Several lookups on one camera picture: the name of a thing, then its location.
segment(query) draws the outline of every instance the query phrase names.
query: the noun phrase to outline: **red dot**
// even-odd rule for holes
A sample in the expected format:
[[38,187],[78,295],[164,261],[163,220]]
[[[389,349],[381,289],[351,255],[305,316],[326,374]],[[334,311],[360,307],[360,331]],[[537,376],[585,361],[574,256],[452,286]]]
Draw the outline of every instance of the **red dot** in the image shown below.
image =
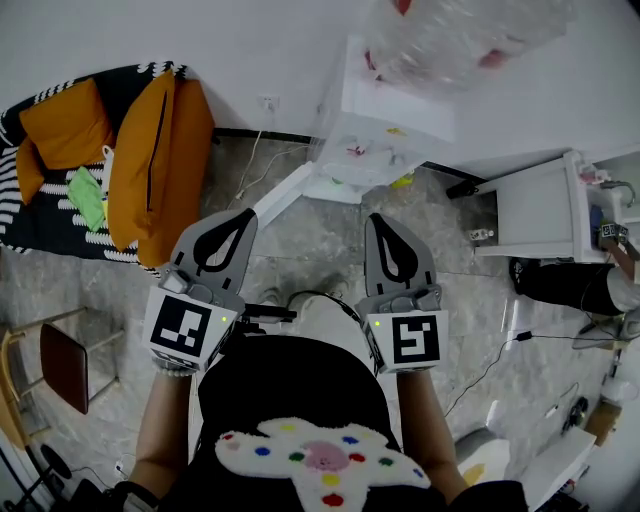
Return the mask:
[[339,507],[344,503],[344,498],[337,494],[329,494],[329,496],[322,498],[322,503],[329,507]]

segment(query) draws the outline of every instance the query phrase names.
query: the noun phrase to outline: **yellow dot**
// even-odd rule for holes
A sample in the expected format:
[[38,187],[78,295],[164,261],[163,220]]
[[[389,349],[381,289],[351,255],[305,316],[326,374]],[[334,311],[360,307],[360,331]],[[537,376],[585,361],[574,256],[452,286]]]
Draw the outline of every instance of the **yellow dot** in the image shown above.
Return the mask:
[[340,485],[340,477],[332,474],[322,475],[322,483],[329,487],[335,487],[336,485]]

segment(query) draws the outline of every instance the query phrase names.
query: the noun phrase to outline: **person in black pants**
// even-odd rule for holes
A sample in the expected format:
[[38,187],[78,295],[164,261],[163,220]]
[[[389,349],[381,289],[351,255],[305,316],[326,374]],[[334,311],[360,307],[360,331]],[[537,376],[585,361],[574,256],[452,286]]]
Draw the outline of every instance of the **person in black pants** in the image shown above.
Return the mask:
[[564,263],[540,266],[511,260],[516,293],[533,300],[570,306],[588,313],[617,316],[640,307],[640,254],[627,243],[625,253],[613,240],[603,240],[619,266]]

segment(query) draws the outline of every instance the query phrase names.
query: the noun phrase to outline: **plastic bag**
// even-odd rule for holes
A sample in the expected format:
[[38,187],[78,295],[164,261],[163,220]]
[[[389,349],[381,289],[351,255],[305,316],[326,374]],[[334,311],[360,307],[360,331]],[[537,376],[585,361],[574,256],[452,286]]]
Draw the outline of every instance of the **plastic bag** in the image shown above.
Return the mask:
[[365,29],[376,77],[418,89],[468,89],[566,31],[572,0],[377,0]]

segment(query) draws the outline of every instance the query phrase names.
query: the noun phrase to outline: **wall socket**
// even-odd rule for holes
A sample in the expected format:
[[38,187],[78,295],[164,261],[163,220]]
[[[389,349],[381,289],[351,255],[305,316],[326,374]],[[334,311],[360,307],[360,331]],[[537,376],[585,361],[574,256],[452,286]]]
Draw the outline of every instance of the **wall socket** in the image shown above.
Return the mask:
[[258,104],[267,112],[275,112],[280,106],[280,96],[261,94],[258,96]]

